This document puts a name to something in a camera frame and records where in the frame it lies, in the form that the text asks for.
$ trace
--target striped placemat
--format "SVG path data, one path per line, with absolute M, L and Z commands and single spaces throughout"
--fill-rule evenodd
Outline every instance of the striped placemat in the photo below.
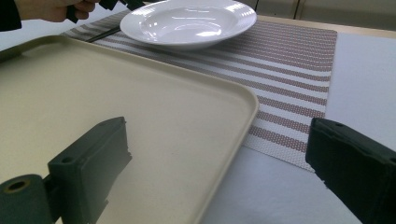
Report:
M 64 33 L 80 40 L 113 28 L 129 11 Z M 174 52 L 118 32 L 94 42 L 250 87 L 260 102 L 245 147 L 312 171 L 304 161 L 312 118 L 323 118 L 335 31 L 257 21 L 247 32 L 209 49 Z

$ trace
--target hand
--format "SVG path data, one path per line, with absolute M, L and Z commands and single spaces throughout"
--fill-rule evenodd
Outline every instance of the hand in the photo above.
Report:
M 100 0 L 15 0 L 21 20 L 41 19 L 44 21 L 64 21 L 67 6 L 76 8 L 76 17 L 86 20 Z

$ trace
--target beige tray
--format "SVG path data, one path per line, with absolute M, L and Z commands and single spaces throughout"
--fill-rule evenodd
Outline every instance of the beige tray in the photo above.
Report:
M 134 158 L 99 223 L 198 223 L 258 109 L 222 79 L 61 36 L 0 52 L 0 182 L 96 123 L 127 120 Z

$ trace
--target white table surface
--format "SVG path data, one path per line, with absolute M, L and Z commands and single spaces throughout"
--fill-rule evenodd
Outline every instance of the white table surface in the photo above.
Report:
M 0 33 L 0 50 L 43 35 L 57 35 L 124 10 L 97 7 L 87 21 L 24 21 Z M 339 33 L 326 118 L 396 149 L 396 39 Z M 204 223 L 360 223 L 316 177 L 294 165 L 242 147 Z

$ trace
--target white plate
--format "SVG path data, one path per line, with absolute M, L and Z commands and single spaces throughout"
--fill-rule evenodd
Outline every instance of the white plate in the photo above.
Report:
M 240 35 L 256 12 L 232 0 L 167 0 L 126 15 L 121 30 L 132 39 L 172 49 L 201 49 Z

